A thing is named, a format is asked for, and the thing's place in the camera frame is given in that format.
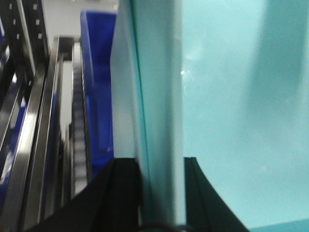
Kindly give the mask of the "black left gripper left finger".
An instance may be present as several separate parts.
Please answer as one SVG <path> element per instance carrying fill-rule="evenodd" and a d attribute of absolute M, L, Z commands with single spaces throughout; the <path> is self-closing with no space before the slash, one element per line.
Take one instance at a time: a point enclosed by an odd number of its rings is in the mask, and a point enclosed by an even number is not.
<path fill-rule="evenodd" d="M 140 199 L 135 159 L 112 158 L 81 193 L 29 231 L 136 232 Z"/>

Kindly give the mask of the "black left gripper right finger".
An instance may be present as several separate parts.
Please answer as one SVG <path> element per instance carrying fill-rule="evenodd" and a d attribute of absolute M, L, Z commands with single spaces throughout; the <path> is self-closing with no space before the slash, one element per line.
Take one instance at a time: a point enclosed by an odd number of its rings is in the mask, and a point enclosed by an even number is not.
<path fill-rule="evenodd" d="M 186 221 L 197 232 L 247 232 L 204 175 L 195 157 L 184 158 Z"/>

